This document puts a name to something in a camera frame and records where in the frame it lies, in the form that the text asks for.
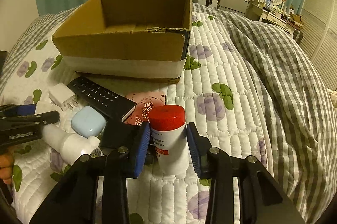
light blue rounded object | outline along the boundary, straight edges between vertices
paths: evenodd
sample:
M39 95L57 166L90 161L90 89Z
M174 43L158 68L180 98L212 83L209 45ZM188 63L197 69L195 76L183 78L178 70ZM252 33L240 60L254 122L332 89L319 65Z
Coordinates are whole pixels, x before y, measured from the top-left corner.
M81 136L98 136L106 125L105 118L90 106L85 106L71 119L71 127Z

open cardboard box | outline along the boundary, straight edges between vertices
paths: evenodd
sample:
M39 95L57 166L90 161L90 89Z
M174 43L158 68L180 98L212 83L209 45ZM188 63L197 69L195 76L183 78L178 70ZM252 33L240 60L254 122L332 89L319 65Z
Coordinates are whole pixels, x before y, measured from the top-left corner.
M191 0L88 0L54 33L77 72L178 82L191 31Z

metal screw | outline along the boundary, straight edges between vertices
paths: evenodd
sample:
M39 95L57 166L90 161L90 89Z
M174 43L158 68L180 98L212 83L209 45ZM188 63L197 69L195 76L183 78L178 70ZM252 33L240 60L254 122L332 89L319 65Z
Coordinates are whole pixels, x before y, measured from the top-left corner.
M210 148L210 152L211 153L219 153L220 151L219 151L219 149L217 147L211 147Z
M90 159L90 155L88 155L88 154L83 154L83 155L80 156L80 160L82 162L87 162L89 159Z
M257 158L255 156L247 156L247 160L250 163L256 163L257 162Z
M120 146L117 151L119 153L126 153L128 151L128 148L125 146Z

red lid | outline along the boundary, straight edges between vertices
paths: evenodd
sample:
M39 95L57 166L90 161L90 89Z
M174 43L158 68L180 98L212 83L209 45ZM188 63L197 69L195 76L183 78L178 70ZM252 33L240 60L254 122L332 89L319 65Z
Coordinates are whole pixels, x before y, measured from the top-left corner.
M156 131L175 130L185 124L185 110L179 105L155 107L149 112L149 122Z

pink book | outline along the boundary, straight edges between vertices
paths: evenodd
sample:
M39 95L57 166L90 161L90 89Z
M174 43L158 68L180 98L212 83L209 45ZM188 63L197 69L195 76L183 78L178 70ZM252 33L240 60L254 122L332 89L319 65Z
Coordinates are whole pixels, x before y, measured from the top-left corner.
M124 122L126 124L141 125L143 121L149 120L149 112L158 106L165 105L164 92L130 93L126 98L137 103L134 112Z

